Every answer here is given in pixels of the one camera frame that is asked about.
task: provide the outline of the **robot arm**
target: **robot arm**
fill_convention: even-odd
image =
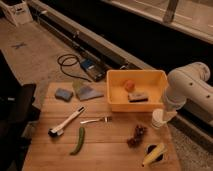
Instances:
[[[172,70],[168,74],[169,86],[162,96],[165,110],[178,110],[190,99],[213,114],[213,87],[206,83],[209,78],[210,70],[201,62]]]

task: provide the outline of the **electronic device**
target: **electronic device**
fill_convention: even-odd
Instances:
[[[80,62],[80,66],[96,82],[105,77],[105,70],[90,59]]]

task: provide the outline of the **green chili pepper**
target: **green chili pepper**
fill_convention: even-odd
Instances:
[[[78,144],[77,144],[76,148],[72,152],[70,152],[70,155],[76,155],[81,150],[81,147],[84,143],[84,136],[85,136],[85,129],[84,129],[84,127],[80,127],[79,128]]]

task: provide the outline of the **gray sponge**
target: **gray sponge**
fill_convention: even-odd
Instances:
[[[62,88],[58,88],[55,92],[55,98],[64,100],[65,102],[69,102],[72,96],[73,92]]]

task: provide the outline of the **fork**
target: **fork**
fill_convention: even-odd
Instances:
[[[102,118],[98,118],[98,119],[90,119],[90,120],[86,120],[86,121],[81,121],[81,124],[85,124],[85,123],[91,123],[91,122],[109,122],[112,120],[111,116],[105,116]]]

